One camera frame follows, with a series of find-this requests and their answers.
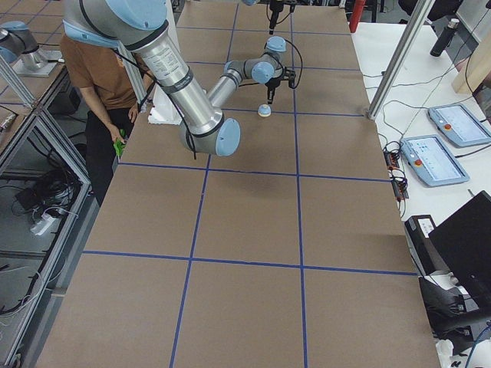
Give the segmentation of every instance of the metal frame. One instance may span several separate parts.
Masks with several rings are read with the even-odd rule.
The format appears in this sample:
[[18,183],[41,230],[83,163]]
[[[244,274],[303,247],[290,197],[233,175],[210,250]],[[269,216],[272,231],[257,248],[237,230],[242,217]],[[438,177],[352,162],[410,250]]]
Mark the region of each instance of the metal frame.
[[[2,338],[2,345],[5,347],[4,356],[0,356],[0,366],[11,366],[15,362],[15,355],[19,351],[21,343],[25,338],[25,333],[28,328],[35,329],[33,343],[33,350],[38,350],[42,347],[41,336],[47,335],[48,321],[54,318],[55,311],[51,308],[56,305],[56,301],[49,301],[47,305],[43,306],[41,317],[36,317],[38,320],[36,324],[31,324],[35,311],[39,307],[41,299],[46,292],[46,287],[52,278],[52,273],[60,262],[60,255],[62,252],[69,251],[67,255],[66,264],[63,265],[62,272],[58,275],[58,280],[65,282],[68,285],[68,274],[73,273],[74,267],[78,260],[78,256],[81,253],[81,249],[84,247],[87,240],[88,230],[94,222],[95,215],[97,214],[97,204],[95,201],[90,201],[86,206],[87,194],[90,191],[90,180],[88,178],[87,170],[85,169],[84,160],[78,151],[75,149],[73,143],[68,139],[63,130],[59,127],[56,120],[48,112],[45,106],[48,106],[58,94],[62,87],[69,83],[68,73],[66,70],[62,70],[61,73],[55,78],[47,92],[43,94],[40,100],[36,100],[31,91],[25,86],[19,76],[13,71],[5,60],[0,56],[0,77],[3,77],[14,92],[19,96],[22,103],[31,108],[31,112],[26,116],[22,125],[19,127],[17,133],[12,137],[11,141],[0,153],[0,173],[3,173],[7,166],[15,158],[16,153],[20,150],[22,144],[26,141],[27,137],[34,129],[38,129],[40,133],[49,141],[53,146],[57,154],[67,163],[73,170],[74,174],[81,182],[80,191],[77,194],[76,199],[71,207],[71,212],[79,213],[84,208],[83,221],[76,222],[77,216],[75,214],[68,214],[64,220],[64,224],[56,238],[55,243],[52,246],[49,258],[40,271],[41,278],[36,281],[35,289],[40,290],[40,294],[33,300],[24,310],[18,315],[15,315],[12,320],[14,327],[12,331],[5,334]],[[66,248],[66,244],[70,241],[70,248]],[[26,354],[31,354],[29,347],[22,348]]]
[[407,23],[406,29],[399,40],[399,44],[397,44],[396,51],[394,52],[389,65],[387,66],[384,77],[378,86],[374,99],[368,108],[367,116],[369,119],[375,120],[382,106],[384,105],[384,101],[392,88],[392,84],[394,83],[397,74],[404,63],[404,60],[406,59],[406,56],[409,53],[409,50],[413,45],[421,26],[430,13],[434,2],[435,0],[419,0],[417,2],[413,14]]

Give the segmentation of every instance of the grid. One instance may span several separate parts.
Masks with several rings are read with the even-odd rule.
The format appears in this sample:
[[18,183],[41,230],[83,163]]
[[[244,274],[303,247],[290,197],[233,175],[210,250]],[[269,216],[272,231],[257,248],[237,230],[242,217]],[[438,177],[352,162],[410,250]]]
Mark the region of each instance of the grid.
[[[244,26],[250,15],[255,17]],[[186,3],[177,27],[180,46],[185,60],[191,60],[189,63],[202,86],[210,88],[219,75],[219,72],[211,71],[219,71],[225,64],[224,58],[227,61],[237,54],[234,41],[240,38],[241,32],[258,35],[262,32],[265,38],[265,32],[261,31],[266,27],[263,15],[262,5],[246,8],[223,3]],[[306,18],[318,21],[322,16],[332,21],[325,33],[305,30],[309,26],[305,23]],[[342,16],[334,14],[333,9],[314,12],[314,9],[297,7],[289,23],[279,26],[275,33],[289,36],[294,43],[299,35],[345,38],[352,46],[347,30]],[[222,44],[222,49],[226,50],[222,59],[209,59],[206,49],[199,46],[201,36],[194,32],[209,35],[208,49],[218,50],[213,44],[217,38],[221,38],[219,42],[228,40],[225,44],[228,47]],[[197,53],[202,60],[189,59],[192,53]],[[346,52],[344,56],[350,62],[356,60],[354,52]],[[293,52],[291,63],[298,70],[298,60]],[[313,73],[313,79],[321,75],[327,76],[328,81],[330,76],[342,79],[349,74],[348,80],[351,77],[354,85],[363,87],[357,67],[311,65],[305,67],[305,75],[309,71]],[[372,122],[365,120],[357,110],[367,103],[366,94],[359,88],[358,95],[347,95],[350,85],[347,90],[340,89],[345,101],[342,106],[336,107],[338,102],[332,97],[333,110],[323,110],[322,103],[315,110],[315,105],[309,106],[308,100],[302,99],[302,94],[311,88],[308,81],[306,78],[304,87],[298,90],[280,87],[276,97],[280,111],[274,111],[267,120],[270,126],[259,120],[252,108],[262,99],[258,88],[253,87],[245,93],[240,90],[238,96],[224,107],[225,112],[237,113],[244,118],[245,135],[258,127],[262,132],[278,130],[276,135],[269,134],[271,151],[264,148],[264,137],[251,134],[250,139],[243,138],[244,143],[232,157],[199,156],[193,161],[192,155],[184,152],[176,141],[175,127],[147,124],[133,131],[65,298],[65,306],[41,356],[40,368],[90,365],[87,358],[73,358],[69,354],[70,346],[80,346],[80,340],[70,336],[72,332],[84,335],[84,327],[73,321],[76,316],[84,315],[81,308],[87,297],[84,291],[101,288],[95,293],[99,297],[109,289],[105,288],[105,283],[97,284],[96,280],[108,278],[108,282],[112,282],[118,278],[120,284],[133,284],[136,279],[149,275],[144,267],[153,268],[158,264],[176,268],[179,265],[179,270],[174,274],[172,296],[162,301],[172,322],[156,335],[165,343],[161,351],[148,353],[151,366],[307,368],[331,364],[357,366],[362,362],[364,366],[373,367],[382,363],[424,366],[423,363],[436,362],[377,133]],[[323,99],[317,96],[312,100]],[[358,166],[338,166],[329,160],[318,163],[315,158],[322,161],[323,157],[319,155],[326,154],[329,147],[312,147],[309,142],[318,135],[326,139],[326,146],[335,146],[341,137],[324,136],[323,132],[336,129],[347,131],[342,136],[346,142],[355,132],[357,148],[364,150],[368,158],[363,161],[363,155],[349,149],[340,155],[351,152],[362,161]],[[264,151],[256,159],[253,153],[258,146]],[[279,147],[286,147],[282,157],[288,159],[273,154]],[[158,149],[163,151],[162,155],[155,152]],[[363,166],[369,166],[370,170],[364,171]],[[131,209],[134,224],[125,222],[128,209]],[[376,219],[369,218],[372,212]],[[359,223],[346,223],[353,219]],[[331,228],[325,231],[320,228],[322,226]],[[142,275],[129,275],[122,271],[120,264],[132,267]],[[101,265],[108,265],[107,270],[101,269]],[[338,315],[329,316],[327,308],[322,307],[326,302],[325,295],[333,295],[334,300],[328,303]],[[104,303],[123,304],[115,302],[117,299]],[[344,306],[346,311],[342,306],[344,299],[351,302]],[[379,304],[380,299],[388,306]],[[370,302],[378,305],[381,311],[373,311],[376,316],[366,319],[367,310],[358,304]],[[97,313],[108,316],[103,311]],[[408,321],[399,320],[396,313],[402,313]],[[98,318],[104,323],[104,317],[93,318],[93,315],[87,320],[97,328]],[[348,320],[346,330],[336,321],[343,319]],[[318,322],[323,324],[321,321],[324,320],[331,321],[334,335],[340,335],[339,342],[322,342],[332,337],[332,332],[317,327]],[[403,347],[390,338],[397,327],[384,326],[385,323],[397,324],[398,328],[409,331]],[[157,329],[155,325],[158,323],[146,326],[152,330]],[[380,328],[382,334],[388,335],[381,336],[381,341],[390,346],[374,341],[363,343],[347,332],[355,334],[357,326],[361,328],[360,334]],[[114,328],[111,333],[118,334],[119,327],[111,325],[111,328]],[[359,343],[355,353],[346,347],[348,335]],[[262,347],[255,345],[256,338],[261,340]],[[121,345],[133,349],[133,344]],[[124,355],[117,347],[111,348]],[[401,361],[404,353],[383,356],[384,349],[419,351],[420,356],[409,363]],[[362,357],[366,353],[367,361]],[[128,355],[138,356],[139,352],[135,347]],[[113,359],[107,363],[118,366],[136,363],[133,356]]]

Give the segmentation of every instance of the black cable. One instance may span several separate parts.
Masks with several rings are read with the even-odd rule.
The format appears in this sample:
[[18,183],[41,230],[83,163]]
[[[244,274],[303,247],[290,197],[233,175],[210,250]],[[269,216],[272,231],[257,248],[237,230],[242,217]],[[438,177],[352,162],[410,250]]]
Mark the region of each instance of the black cable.
[[152,80],[152,84],[147,88],[147,92],[145,93],[145,96],[141,100],[141,102],[138,104],[138,111],[141,110],[141,107],[148,101],[148,97],[152,93],[152,89],[155,87],[155,81]]
[[78,132],[78,133],[75,133],[75,134],[72,134],[71,136],[68,136],[68,138],[70,138],[70,139],[71,139],[71,138],[75,138],[76,136],[81,136],[81,135],[83,135],[83,134],[85,134],[85,131],[83,131],[83,132]]
[[269,17],[269,13],[268,13],[268,7],[269,7],[269,2],[266,2],[266,18],[268,19],[268,21],[271,21],[271,18]]
[[16,35],[14,32],[9,32],[9,34],[15,36],[22,43],[22,46],[24,46],[24,50],[27,51],[28,46],[25,44],[24,40],[21,37]]
[[490,147],[491,147],[491,144],[488,144],[487,146],[484,146],[483,148],[479,148],[479,149],[477,149],[477,150],[475,150],[475,151],[472,151],[472,152],[470,152],[470,153],[466,153],[466,154],[464,154],[464,155],[458,155],[458,156],[455,156],[455,158],[456,158],[456,159],[460,159],[461,157],[470,156],[470,155],[473,155],[474,153],[478,153],[478,152],[480,152],[480,151],[482,151],[482,150],[484,150],[484,149],[486,149],[486,148],[490,148]]
[[70,117],[73,120],[80,121],[81,123],[86,123],[87,121],[84,119],[81,119],[80,117],[74,117],[73,115],[70,115],[69,113],[54,113],[53,115],[61,115],[63,117]]
[[283,23],[284,21],[286,21],[286,18],[288,18],[292,14],[293,14],[293,11],[289,11],[288,14],[281,21],[277,21],[276,22],[276,25],[280,25],[281,23]]
[[48,151],[48,153],[42,152],[38,146],[31,140],[31,138],[27,138],[28,142],[31,144],[32,148],[34,148],[40,155],[46,157],[46,160],[48,161],[48,164],[50,166],[53,166],[54,168],[59,168],[61,166],[60,163],[55,161],[54,159],[51,158],[51,152]]
[[2,106],[2,105],[0,105],[0,107],[1,107],[2,109],[5,109],[5,110],[7,110],[7,111],[10,111],[11,113],[14,113],[15,115],[18,115],[18,114],[17,114],[17,113],[16,113],[14,110],[10,110],[8,107]]
[[302,54],[300,54],[300,51],[297,49],[297,47],[289,40],[285,39],[285,41],[289,43],[295,49],[295,51],[297,51],[298,57],[300,58],[300,73],[298,74],[297,84],[294,87],[292,87],[292,89],[294,90],[300,84],[300,79],[302,78],[302,71],[304,70],[304,60]]
[[[134,61],[128,59],[127,57],[124,57],[118,50],[115,50],[113,49],[113,52],[119,56],[120,58],[126,60],[128,63],[134,65],[135,67],[138,68],[138,70],[142,73],[144,73],[145,75],[147,75],[148,77],[152,78],[152,81],[154,81],[157,86],[159,86],[160,88],[162,88],[162,90],[165,90],[165,88],[163,87],[162,84],[160,84],[160,82],[152,75],[150,74],[149,72],[145,71],[144,69],[142,69],[140,67],[140,65],[138,65],[137,63],[135,63]],[[190,140],[190,143],[191,143],[191,150],[193,151],[193,156],[194,156],[194,159],[196,159],[196,146],[194,144],[194,138],[193,138],[193,134],[191,133],[191,130],[189,130],[189,126],[186,122],[186,120],[184,119],[184,115],[183,113],[181,113],[181,110],[177,107],[176,103],[173,101],[172,98],[169,97],[169,100],[170,102],[172,102],[172,105],[174,105],[174,107],[176,108],[177,110],[177,113],[179,113],[181,119],[183,120],[183,123],[184,123],[184,126],[186,127],[186,131],[188,132],[189,136],[191,137],[191,140]]]
[[256,84],[260,84],[260,83],[246,83],[246,84],[240,84],[239,87],[245,87],[245,86],[255,86]]
[[24,190],[25,188],[21,188],[20,186],[11,186],[11,185],[6,185],[6,186],[0,186],[0,189],[3,189],[3,188],[15,188],[15,189],[18,189],[18,190]]

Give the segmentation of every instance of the metal shelf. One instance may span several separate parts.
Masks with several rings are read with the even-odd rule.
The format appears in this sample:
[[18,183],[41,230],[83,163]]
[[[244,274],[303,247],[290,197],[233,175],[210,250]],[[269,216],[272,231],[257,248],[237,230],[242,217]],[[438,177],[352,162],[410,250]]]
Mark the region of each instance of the metal shelf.
[[[0,186],[8,184],[21,188],[32,187],[36,179],[53,170],[45,157],[50,151],[55,153],[56,160],[67,166],[80,183],[77,191],[73,193],[70,207],[66,208],[70,213],[57,219],[41,236],[30,231],[33,217],[38,219],[39,213],[34,210],[26,212],[20,205],[15,204],[15,194],[20,191],[15,188],[0,189],[0,267],[8,264],[9,269],[18,268],[12,272],[6,272],[8,269],[0,271],[0,304],[5,304],[7,308],[15,306],[18,303],[16,300],[22,299],[28,290],[31,282],[28,276],[36,275],[38,272],[32,290],[33,295],[26,298],[25,304],[8,318],[0,316],[0,366],[11,366],[19,351],[30,354],[25,340],[32,340],[32,336],[36,337],[39,334],[42,336],[45,331],[38,329],[48,328],[44,315],[52,316],[50,308],[53,303],[50,302],[47,286],[60,281],[62,277],[66,279],[67,270],[73,271],[78,260],[77,255],[80,254],[87,238],[86,235],[78,234],[87,232],[80,224],[91,225],[97,213],[97,206],[92,201],[89,206],[84,205],[90,190],[84,160],[48,112],[48,105],[58,92],[69,84],[67,71],[62,69],[38,100],[34,99],[2,57],[0,76],[9,83],[29,109],[16,134],[0,152]],[[29,143],[28,138],[38,149]],[[25,337],[28,330],[31,331],[30,337]],[[42,346],[42,342],[36,337],[35,349],[39,346]]]

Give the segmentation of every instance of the robotic arm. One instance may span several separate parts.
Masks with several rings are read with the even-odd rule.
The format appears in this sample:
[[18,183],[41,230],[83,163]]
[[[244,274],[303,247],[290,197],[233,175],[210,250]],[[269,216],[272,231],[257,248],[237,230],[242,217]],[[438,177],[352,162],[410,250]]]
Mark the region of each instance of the robotic arm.
[[63,22],[67,36],[74,40],[109,48],[117,48],[121,41],[138,53],[184,117],[180,127],[184,146],[229,156],[239,145],[240,128],[236,120],[225,119],[219,107],[243,79],[252,77],[265,84],[282,78],[285,46],[270,39],[260,58],[228,63],[206,96],[171,41],[166,16],[162,0],[67,0]]
[[0,25],[0,55],[8,63],[13,63],[20,56],[30,71],[41,69],[48,63],[28,26],[21,21],[8,21]]

